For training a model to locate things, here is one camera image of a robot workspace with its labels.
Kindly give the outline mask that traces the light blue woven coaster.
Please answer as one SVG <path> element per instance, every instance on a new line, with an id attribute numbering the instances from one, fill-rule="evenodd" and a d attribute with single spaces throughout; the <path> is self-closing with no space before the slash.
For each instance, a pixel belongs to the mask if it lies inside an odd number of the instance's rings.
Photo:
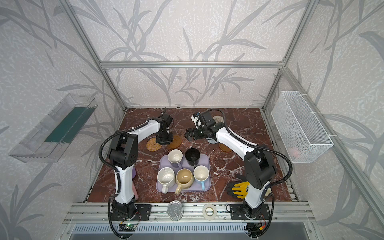
<path id="1" fill-rule="evenodd" d="M 216 141 L 215 139 L 209 139 L 207 138 L 207 141 L 210 143 L 210 144 L 217 144 L 218 141 Z"/>

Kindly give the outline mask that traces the brown wooden coaster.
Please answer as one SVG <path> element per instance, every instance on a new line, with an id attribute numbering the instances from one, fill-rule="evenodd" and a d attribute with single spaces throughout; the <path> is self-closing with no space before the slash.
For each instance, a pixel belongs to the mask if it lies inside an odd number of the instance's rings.
<path id="1" fill-rule="evenodd" d="M 219 143 L 219 148 L 220 148 L 223 152 L 225 152 L 225 153 L 230 153 L 230 152 L 232 152 L 232 150 L 231 150 L 229 147 L 227 147 L 226 145 L 224 145 L 224 144 L 222 144 L 222 143 Z"/>
<path id="2" fill-rule="evenodd" d="M 177 149 L 182 144 L 182 139 L 178 135 L 173 135 L 173 140 L 167 145 L 169 149 Z"/>

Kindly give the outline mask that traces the white mug lavender handle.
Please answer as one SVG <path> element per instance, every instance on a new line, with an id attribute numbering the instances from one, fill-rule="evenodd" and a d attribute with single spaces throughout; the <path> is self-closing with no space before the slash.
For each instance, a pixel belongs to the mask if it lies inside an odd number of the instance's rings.
<path id="1" fill-rule="evenodd" d="M 168 161 L 172 167 L 182 169 L 183 152 L 174 149 L 168 154 Z"/>

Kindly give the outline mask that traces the white patterned round coaster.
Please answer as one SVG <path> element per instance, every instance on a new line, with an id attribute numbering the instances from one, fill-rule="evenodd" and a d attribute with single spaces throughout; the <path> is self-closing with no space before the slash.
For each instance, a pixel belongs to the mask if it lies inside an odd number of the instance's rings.
<path id="1" fill-rule="evenodd" d="M 213 120 L 218 123 L 224 123 L 224 118 L 222 116 L 214 116 Z"/>

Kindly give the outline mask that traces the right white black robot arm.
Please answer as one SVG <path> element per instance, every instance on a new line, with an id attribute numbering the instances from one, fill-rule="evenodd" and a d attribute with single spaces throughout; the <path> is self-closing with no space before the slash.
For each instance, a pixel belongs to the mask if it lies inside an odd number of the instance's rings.
<path id="1" fill-rule="evenodd" d="M 262 205 L 268 189 L 284 183 L 291 177 L 293 164 L 286 155 L 252 143 L 236 134 L 228 126 L 222 110 L 209 109 L 202 113 L 194 113 L 191 119 L 195 127 L 186 130 L 185 138 L 188 141 L 212 139 L 230 148 L 244 161 L 246 179 L 250 184 L 244 200 L 244 207 L 249 211 L 248 215 Z M 289 167 L 288 173 L 277 181 L 273 181 L 277 167 L 272 154 L 284 159 Z"/>

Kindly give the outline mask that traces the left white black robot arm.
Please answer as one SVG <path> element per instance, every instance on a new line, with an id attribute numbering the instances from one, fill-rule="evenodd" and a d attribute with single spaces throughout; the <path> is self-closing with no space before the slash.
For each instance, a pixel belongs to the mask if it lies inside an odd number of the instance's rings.
<path id="1" fill-rule="evenodd" d="M 99 159 L 115 172 L 116 193 L 111 197 L 114 212 L 129 218 L 136 213 L 133 168 L 138 160 L 139 143 L 156 134 L 156 143 L 170 144 L 173 141 L 173 133 L 170 132 L 172 122 L 172 116 L 162 112 L 159 117 L 148 118 L 137 127 L 117 131 L 102 142 Z"/>

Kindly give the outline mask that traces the black mug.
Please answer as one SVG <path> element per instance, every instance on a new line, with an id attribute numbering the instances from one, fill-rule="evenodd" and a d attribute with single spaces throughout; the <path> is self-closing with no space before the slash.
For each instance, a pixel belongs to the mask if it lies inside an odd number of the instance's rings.
<path id="1" fill-rule="evenodd" d="M 201 153 L 196 148 L 190 148 L 185 152 L 185 158 L 190 166 L 196 168 L 199 164 Z"/>

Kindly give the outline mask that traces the large white mug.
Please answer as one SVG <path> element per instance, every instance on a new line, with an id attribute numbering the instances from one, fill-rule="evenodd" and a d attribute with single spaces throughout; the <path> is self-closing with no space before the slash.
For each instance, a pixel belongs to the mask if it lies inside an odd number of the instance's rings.
<path id="1" fill-rule="evenodd" d="M 170 167 L 162 168 L 157 175 L 157 181 L 160 184 L 160 190 L 163 194 L 167 194 L 169 188 L 176 183 L 175 172 Z"/>

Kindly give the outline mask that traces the beige mug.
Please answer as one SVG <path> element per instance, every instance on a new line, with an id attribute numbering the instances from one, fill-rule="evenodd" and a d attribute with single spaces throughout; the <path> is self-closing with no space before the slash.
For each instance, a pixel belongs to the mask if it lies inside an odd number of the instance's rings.
<path id="1" fill-rule="evenodd" d="M 181 169 L 176 175 L 177 188 L 175 195 L 179 195 L 182 190 L 189 189 L 194 183 L 194 175 L 189 169 Z"/>

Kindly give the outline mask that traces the yellow black work glove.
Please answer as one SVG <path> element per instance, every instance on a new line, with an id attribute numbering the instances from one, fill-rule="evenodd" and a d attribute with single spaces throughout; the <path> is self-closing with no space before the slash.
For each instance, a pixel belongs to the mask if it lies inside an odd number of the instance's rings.
<path id="1" fill-rule="evenodd" d="M 248 194 L 250 183 L 243 175 L 236 174 L 239 181 L 229 182 L 225 188 L 227 194 L 233 198 L 244 199 Z"/>

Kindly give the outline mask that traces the clear glass jar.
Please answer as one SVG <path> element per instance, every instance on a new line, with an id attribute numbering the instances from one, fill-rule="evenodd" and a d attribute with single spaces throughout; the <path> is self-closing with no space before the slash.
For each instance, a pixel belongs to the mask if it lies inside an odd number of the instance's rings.
<path id="1" fill-rule="evenodd" d="M 167 207 L 167 214 L 172 221 L 179 221 L 184 215 L 183 205 L 180 201 L 172 201 Z"/>

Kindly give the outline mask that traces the white tape roll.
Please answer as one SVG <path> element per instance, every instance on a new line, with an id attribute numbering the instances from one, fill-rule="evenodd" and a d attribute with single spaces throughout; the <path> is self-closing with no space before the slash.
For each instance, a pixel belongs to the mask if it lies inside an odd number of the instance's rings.
<path id="1" fill-rule="evenodd" d="M 205 204 L 202 213 L 205 220 L 212 221 L 217 216 L 217 208 L 213 204 Z"/>

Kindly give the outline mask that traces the pink object in basket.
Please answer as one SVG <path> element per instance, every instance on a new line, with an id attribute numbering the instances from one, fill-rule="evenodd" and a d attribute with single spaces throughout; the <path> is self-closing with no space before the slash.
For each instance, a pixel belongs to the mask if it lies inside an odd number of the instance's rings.
<path id="1" fill-rule="evenodd" d="M 289 153 L 295 159 L 300 159 L 302 156 L 302 151 L 297 147 L 290 148 Z"/>

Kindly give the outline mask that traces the green lit circuit board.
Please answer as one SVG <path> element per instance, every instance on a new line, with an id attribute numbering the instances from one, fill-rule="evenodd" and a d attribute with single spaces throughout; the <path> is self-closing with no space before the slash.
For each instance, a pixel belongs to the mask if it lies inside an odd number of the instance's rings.
<path id="1" fill-rule="evenodd" d="M 119 232 L 135 232 L 139 222 L 120 222 Z"/>

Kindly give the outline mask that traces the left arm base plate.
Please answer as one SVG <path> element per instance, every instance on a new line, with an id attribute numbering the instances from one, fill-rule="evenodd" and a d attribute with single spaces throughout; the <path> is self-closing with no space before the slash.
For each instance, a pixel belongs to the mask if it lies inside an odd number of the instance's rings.
<path id="1" fill-rule="evenodd" d="M 125 215 L 112 210 L 110 215 L 111 215 L 111 220 L 112 221 L 120 221 L 122 222 L 123 220 L 125 221 L 148 221 L 151 215 L 151 204 L 138 204 L 135 205 L 135 211 L 134 211 L 134 216 L 131 218 L 126 217 Z"/>

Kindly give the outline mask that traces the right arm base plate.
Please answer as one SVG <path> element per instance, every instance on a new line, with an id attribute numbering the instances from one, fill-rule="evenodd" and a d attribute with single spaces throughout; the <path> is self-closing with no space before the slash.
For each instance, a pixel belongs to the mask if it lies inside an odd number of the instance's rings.
<path id="1" fill-rule="evenodd" d="M 256 208 L 248 204 L 230 204 L 231 220 L 269 220 L 271 210 L 268 204 L 262 203 Z"/>

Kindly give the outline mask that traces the clear wall shelf green mat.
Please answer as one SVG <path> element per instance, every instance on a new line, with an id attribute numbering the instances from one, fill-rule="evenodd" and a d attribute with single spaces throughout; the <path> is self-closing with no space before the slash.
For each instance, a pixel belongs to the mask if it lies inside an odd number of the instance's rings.
<path id="1" fill-rule="evenodd" d="M 67 94 L 9 155 L 24 163 L 56 163 L 94 113 L 94 97 Z"/>

